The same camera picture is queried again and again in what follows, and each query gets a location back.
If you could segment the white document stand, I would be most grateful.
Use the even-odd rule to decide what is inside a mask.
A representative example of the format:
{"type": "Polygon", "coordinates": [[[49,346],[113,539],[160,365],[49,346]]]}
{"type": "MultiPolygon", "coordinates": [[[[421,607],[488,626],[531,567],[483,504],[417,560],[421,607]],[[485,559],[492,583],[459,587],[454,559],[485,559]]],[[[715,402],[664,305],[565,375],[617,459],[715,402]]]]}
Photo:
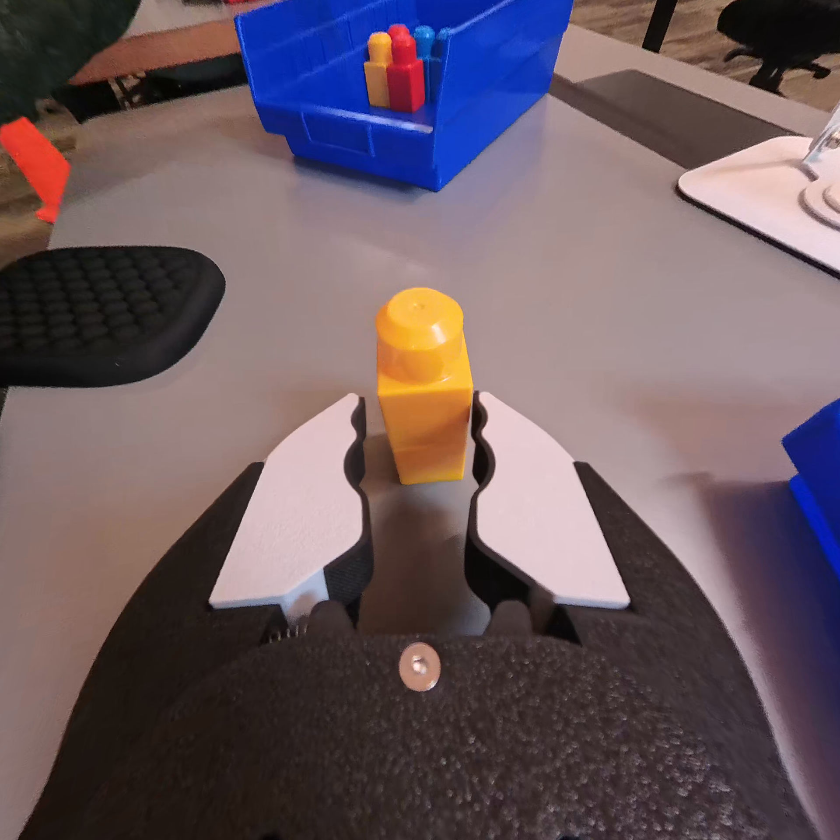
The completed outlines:
{"type": "Polygon", "coordinates": [[[785,135],[684,173],[678,194],[839,277],[839,107],[814,138],[785,135]]]}

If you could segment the blue plastic bin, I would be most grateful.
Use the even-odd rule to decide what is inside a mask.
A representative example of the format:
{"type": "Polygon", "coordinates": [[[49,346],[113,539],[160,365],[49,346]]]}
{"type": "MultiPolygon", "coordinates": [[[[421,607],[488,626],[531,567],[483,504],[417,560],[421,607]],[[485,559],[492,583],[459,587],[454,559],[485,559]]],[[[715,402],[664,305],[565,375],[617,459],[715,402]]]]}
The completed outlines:
{"type": "Polygon", "coordinates": [[[549,90],[569,1],[276,2],[235,27],[263,128],[302,158],[440,191],[549,90]],[[435,99],[373,108],[368,39],[446,28],[435,99]]]}
{"type": "Polygon", "coordinates": [[[781,440],[795,467],[793,496],[835,575],[839,575],[839,400],[781,440]]]}

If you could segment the black office chair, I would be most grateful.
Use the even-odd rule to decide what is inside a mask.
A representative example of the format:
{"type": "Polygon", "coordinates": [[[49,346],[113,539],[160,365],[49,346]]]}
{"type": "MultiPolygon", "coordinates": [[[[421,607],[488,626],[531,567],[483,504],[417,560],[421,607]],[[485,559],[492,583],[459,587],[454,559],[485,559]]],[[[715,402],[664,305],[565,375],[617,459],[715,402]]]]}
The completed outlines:
{"type": "Polygon", "coordinates": [[[839,52],[839,2],[735,1],[721,10],[717,31],[737,43],[723,61],[760,60],[750,86],[780,96],[789,70],[818,81],[832,73],[818,60],[839,52]]]}

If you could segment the orange traffic cone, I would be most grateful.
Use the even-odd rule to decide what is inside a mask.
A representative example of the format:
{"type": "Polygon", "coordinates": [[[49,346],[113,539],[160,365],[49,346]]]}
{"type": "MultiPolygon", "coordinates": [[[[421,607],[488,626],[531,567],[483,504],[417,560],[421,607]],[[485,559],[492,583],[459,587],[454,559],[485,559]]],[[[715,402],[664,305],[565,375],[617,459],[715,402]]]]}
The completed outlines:
{"type": "Polygon", "coordinates": [[[2,125],[1,143],[43,204],[36,212],[37,218],[54,224],[70,175],[70,163],[27,118],[2,125]]]}

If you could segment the person's left forearm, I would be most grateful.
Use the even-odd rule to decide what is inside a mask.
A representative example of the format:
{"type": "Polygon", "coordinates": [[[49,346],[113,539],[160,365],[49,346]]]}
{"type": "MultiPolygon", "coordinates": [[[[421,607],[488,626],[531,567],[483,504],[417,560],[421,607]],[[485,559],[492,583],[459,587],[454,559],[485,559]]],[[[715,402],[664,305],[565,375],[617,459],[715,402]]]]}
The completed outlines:
{"type": "Polygon", "coordinates": [[[37,103],[116,43],[139,6],[140,1],[2,1],[1,124],[36,119],[37,103]]]}

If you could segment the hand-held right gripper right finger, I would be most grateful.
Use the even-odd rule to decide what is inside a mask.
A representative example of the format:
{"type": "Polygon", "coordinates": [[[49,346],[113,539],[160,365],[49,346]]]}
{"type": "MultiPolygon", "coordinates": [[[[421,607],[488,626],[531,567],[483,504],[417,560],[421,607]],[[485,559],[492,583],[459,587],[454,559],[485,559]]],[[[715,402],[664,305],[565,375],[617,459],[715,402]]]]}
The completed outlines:
{"type": "Polygon", "coordinates": [[[548,606],[625,611],[631,596],[584,488],[581,463],[549,433],[489,392],[476,392],[465,579],[495,623],[531,624],[548,606]]]}

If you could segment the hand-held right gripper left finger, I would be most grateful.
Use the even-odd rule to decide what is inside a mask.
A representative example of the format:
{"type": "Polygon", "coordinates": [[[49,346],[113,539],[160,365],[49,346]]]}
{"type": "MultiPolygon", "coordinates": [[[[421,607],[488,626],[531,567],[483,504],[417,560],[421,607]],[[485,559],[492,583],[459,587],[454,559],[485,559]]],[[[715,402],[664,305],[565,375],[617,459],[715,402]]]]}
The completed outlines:
{"type": "Polygon", "coordinates": [[[365,475],[366,411],[349,393],[284,438],[261,463],[208,604],[276,606],[289,627],[316,604],[353,624],[374,555],[365,475]]]}

